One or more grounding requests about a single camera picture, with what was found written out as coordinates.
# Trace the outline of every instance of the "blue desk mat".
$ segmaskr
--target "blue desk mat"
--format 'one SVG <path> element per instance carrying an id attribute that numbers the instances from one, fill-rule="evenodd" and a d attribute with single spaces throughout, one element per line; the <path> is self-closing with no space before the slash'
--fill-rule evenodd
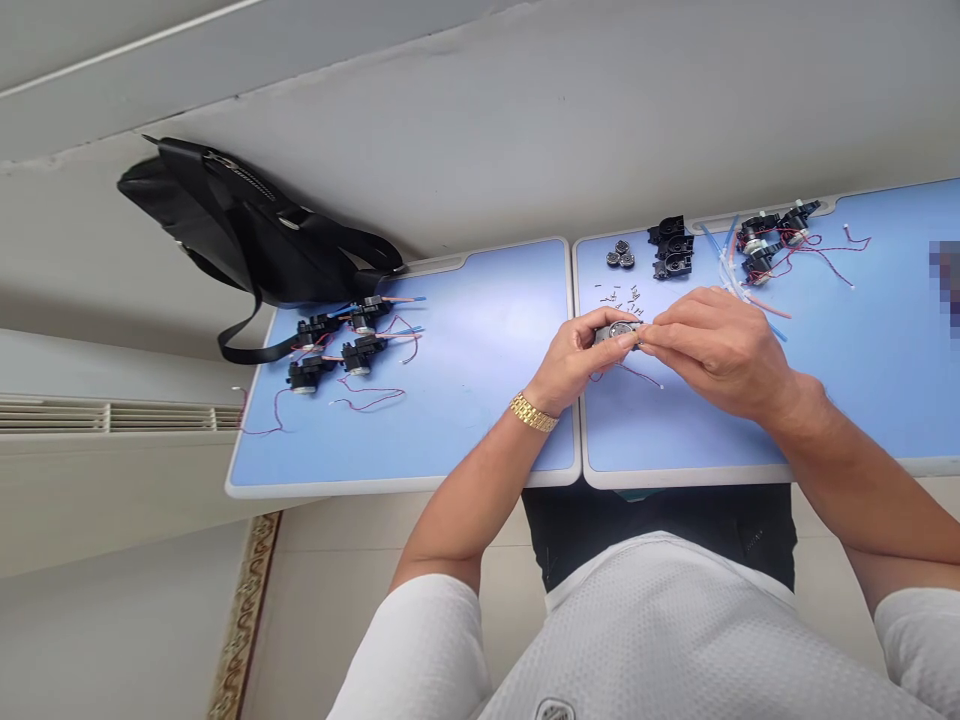
<path id="1" fill-rule="evenodd" d="M 413 343 L 391 340 L 372 359 L 370 375 L 351 377 L 349 384 L 406 394 L 363 412 L 346 403 L 330 405 L 346 398 L 359 407 L 381 397 L 347 392 L 337 382 L 345 375 L 340 368 L 321 378 L 314 396 L 283 393 L 279 409 L 286 432 L 240 435 L 227 492 L 267 498 L 435 489 L 533 377 L 557 328 L 569 319 L 569 258 L 569 245 L 557 238 L 452 262 L 414 263 L 410 276 L 381 283 L 378 290 L 389 297 L 426 296 L 394 306 L 411 325 L 425 328 L 419 352 L 402 365 Z M 441 270 L 433 271 L 437 266 Z M 278 310 L 267 343 L 293 334 L 297 321 L 316 310 Z M 356 337 L 345 324 L 325 354 L 339 356 L 342 343 Z M 283 360 L 258 369 L 246 430 L 276 427 L 274 398 L 288 387 L 288 365 Z M 537 459 L 532 486 L 576 480 L 578 433 L 579 419 L 568 410 Z"/>
<path id="2" fill-rule="evenodd" d="M 873 237 L 862 253 L 828 253 L 856 289 L 811 253 L 795 254 L 790 274 L 754 289 L 759 300 L 793 315 L 792 320 L 768 315 L 788 338 L 790 364 L 820 378 L 837 406 L 918 476 L 960 474 L 960 341 L 951 340 L 947 308 L 930 267 L 932 242 L 960 239 L 958 208 L 960 180 L 840 198 L 832 213 L 811 218 L 810 230 L 823 235 L 821 247 L 848 246 L 844 223 L 855 240 Z M 611 269 L 604 261 L 620 239 L 636 255 L 632 270 Z M 630 287 L 636 285 L 640 297 L 633 305 L 649 322 L 693 288 L 721 284 L 717 253 L 704 235 L 695 238 L 693 272 L 686 277 L 654 280 L 655 252 L 646 231 L 579 241 L 577 314 L 611 304 L 601 299 L 614 285 L 621 286 L 617 302 L 627 299 L 622 309 L 628 309 Z M 738 264 L 744 259 L 736 257 Z M 780 451 L 758 426 L 715 409 L 639 351 L 625 364 L 665 389 L 621 368 L 587 388 L 584 474 L 592 485 L 790 479 Z"/>

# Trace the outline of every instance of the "man's left hand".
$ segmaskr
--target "man's left hand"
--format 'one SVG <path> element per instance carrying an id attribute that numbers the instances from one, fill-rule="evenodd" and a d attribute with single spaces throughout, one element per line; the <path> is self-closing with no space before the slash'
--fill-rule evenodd
<path id="1" fill-rule="evenodd" d="M 551 417 L 560 417 L 580 397 L 593 373 L 606 372 L 622 362 L 637 343 L 636 333 L 593 344 L 596 330 L 615 322 L 637 322 L 637 318 L 602 307 L 561 325 L 540 369 L 523 391 L 527 402 Z"/>

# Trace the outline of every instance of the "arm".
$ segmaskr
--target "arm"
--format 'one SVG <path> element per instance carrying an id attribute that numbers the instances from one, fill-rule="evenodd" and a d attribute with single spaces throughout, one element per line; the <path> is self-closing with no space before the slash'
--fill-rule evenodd
<path id="1" fill-rule="evenodd" d="M 594 330 L 629 313 L 600 308 L 564 323 L 533 380 L 527 401 L 559 417 L 583 392 L 594 372 L 626 357 L 636 337 L 622 335 L 593 346 Z M 547 433 L 507 410 L 434 493 L 407 540 L 391 592 L 415 577 L 439 573 L 480 588 L 480 559 L 517 504 Z"/>
<path id="2" fill-rule="evenodd" d="M 698 288 L 640 328 L 641 350 L 780 446 L 810 504 L 843 543 L 871 612 L 906 587 L 960 589 L 960 523 L 791 370 L 764 314 Z"/>

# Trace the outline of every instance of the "wrist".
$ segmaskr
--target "wrist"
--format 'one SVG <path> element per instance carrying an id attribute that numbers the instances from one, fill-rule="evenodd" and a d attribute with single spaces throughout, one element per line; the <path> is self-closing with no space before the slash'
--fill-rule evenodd
<path id="1" fill-rule="evenodd" d="M 758 424 L 777 440 L 810 437 L 829 427 L 834 412 L 823 383 L 793 371 L 769 415 Z"/>
<path id="2" fill-rule="evenodd" d="M 536 380 L 531 381 L 530 384 L 523 389 L 523 396 L 533 407 L 552 418 L 559 418 L 561 413 L 566 410 L 566 407 L 560 407 L 560 403 L 556 399 L 551 398 L 549 392 L 542 390 L 537 385 Z"/>

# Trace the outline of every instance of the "decorative rug border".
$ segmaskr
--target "decorative rug border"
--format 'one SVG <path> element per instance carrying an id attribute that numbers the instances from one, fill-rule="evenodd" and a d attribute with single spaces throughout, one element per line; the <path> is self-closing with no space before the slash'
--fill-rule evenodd
<path id="1" fill-rule="evenodd" d="M 239 720 L 283 512 L 251 521 L 210 710 L 210 720 Z"/>

